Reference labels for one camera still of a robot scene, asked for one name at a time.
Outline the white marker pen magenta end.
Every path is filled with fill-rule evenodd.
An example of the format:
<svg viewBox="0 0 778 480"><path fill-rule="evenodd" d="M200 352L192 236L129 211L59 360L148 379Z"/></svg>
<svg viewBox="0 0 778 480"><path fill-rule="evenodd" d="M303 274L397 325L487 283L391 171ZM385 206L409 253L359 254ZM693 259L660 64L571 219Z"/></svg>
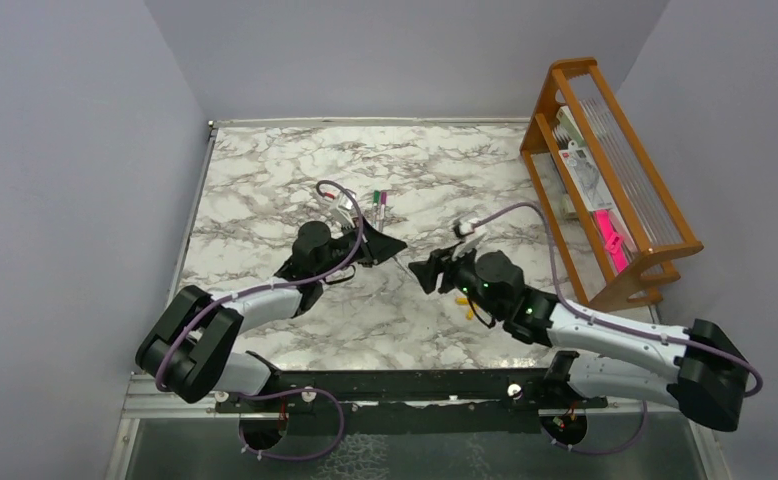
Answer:
<svg viewBox="0 0 778 480"><path fill-rule="evenodd" d="M377 230L383 231L386 221L386 207L387 207L388 194L386 191L381 191L378 200L378 217L377 217Z"/></svg>

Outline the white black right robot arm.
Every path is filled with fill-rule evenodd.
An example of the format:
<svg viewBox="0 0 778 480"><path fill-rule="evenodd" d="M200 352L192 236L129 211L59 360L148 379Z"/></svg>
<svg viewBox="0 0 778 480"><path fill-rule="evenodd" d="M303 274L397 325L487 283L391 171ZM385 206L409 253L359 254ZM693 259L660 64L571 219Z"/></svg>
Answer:
<svg viewBox="0 0 778 480"><path fill-rule="evenodd" d="M488 315L486 327L501 326L522 343L563 350L541 383L554 406L624 397L675 408L713 430L734 432L739 426L752 373L713 322L658 326L562 300L527 285L522 269L501 251L455 256L439 249L408 268L427 294L463 294L476 312Z"/></svg>

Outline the white marker pen green end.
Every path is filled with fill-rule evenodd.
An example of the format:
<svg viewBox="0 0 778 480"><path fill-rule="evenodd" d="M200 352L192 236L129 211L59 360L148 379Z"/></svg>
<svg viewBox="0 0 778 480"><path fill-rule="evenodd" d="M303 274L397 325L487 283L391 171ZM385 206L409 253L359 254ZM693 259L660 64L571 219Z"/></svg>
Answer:
<svg viewBox="0 0 778 480"><path fill-rule="evenodd" d="M396 264L396 266L408 277L412 280L416 280L415 276L408 270L408 268L399 260L397 257L393 257L392 260Z"/></svg>

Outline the white marker pen green cap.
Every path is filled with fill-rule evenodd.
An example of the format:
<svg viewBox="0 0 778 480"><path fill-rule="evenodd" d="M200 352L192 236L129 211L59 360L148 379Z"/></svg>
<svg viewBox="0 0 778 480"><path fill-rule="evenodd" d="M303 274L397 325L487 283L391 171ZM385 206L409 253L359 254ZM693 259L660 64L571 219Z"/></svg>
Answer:
<svg viewBox="0 0 778 480"><path fill-rule="evenodd" d="M379 223L380 218L380 201L381 201L381 191L380 190L374 190L372 194L372 219L371 222L374 226L377 226Z"/></svg>

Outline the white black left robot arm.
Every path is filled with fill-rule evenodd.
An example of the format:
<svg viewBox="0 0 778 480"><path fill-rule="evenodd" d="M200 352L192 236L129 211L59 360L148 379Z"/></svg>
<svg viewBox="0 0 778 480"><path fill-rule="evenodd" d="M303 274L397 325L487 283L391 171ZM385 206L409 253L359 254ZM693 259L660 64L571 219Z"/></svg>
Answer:
<svg viewBox="0 0 778 480"><path fill-rule="evenodd" d="M325 276L348 266L379 265L407 247L368 222L335 238L321 221L303 224L292 253L270 281L242 293L214 296L182 288L138 347L135 363L157 387L187 403L211 392L241 393L263 411L278 401L276 368L255 353L237 353L237 337L277 320L296 318L321 297Z"/></svg>

